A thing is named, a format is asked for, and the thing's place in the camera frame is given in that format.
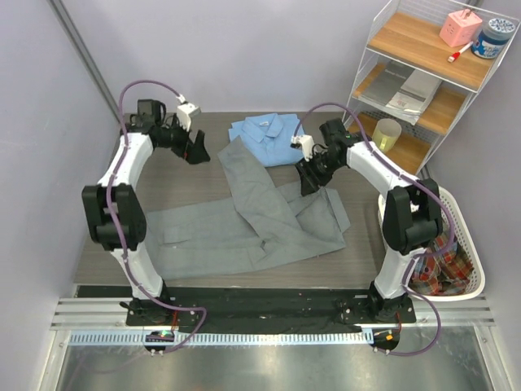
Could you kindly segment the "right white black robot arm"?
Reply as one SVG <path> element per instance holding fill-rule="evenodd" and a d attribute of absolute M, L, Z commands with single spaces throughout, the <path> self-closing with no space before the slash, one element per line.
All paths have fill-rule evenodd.
<path fill-rule="evenodd" d="M 384 199 L 382 233 L 386 255 L 367 293 L 369 316 L 390 321 L 409 295 L 414 267 L 443 231 L 439 187 L 431 179 L 409 177 L 383 155 L 364 131 L 349 132 L 340 119 L 321 125 L 322 144 L 307 134 L 293 134 L 291 147 L 301 151 L 296 163 L 302 195 L 324 187 L 336 170 L 350 168 Z"/>

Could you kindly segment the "light blue shirt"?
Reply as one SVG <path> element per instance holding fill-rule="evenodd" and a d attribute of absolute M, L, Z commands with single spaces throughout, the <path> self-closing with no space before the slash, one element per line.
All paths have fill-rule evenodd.
<path fill-rule="evenodd" d="M 228 134 L 231 142 L 241 138 L 264 167 L 293 165 L 303 157 L 300 150 L 291 147 L 291 138 L 299 123 L 295 113 L 268 113 L 233 122 Z"/>

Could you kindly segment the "grey long sleeve shirt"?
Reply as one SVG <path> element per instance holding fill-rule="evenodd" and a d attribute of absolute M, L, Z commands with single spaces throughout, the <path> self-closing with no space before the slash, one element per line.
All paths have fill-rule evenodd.
<path fill-rule="evenodd" d="M 218 158 L 229 198 L 147 214 L 145 244 L 160 277 L 268 270 L 345 248 L 351 222 L 336 190 L 303 196 L 298 182 L 276 187 L 238 139 Z"/>

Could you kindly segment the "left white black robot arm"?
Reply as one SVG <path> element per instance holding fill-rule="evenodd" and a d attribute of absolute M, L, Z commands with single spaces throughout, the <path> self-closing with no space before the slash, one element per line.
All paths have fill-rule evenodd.
<path fill-rule="evenodd" d="M 181 99 L 176 112 L 169 116 L 164 103 L 140 99 L 136 113 L 125 119 L 109 169 L 81 193 L 91 239 L 121 264 L 131 284 L 132 299 L 122 307 L 130 316 L 157 325 L 172 318 L 173 304 L 151 260 L 156 250 L 135 187 L 157 148 L 169 149 L 190 165 L 210 160 L 204 132 L 190 136 L 192 119 L 199 112 L 198 106 Z"/>

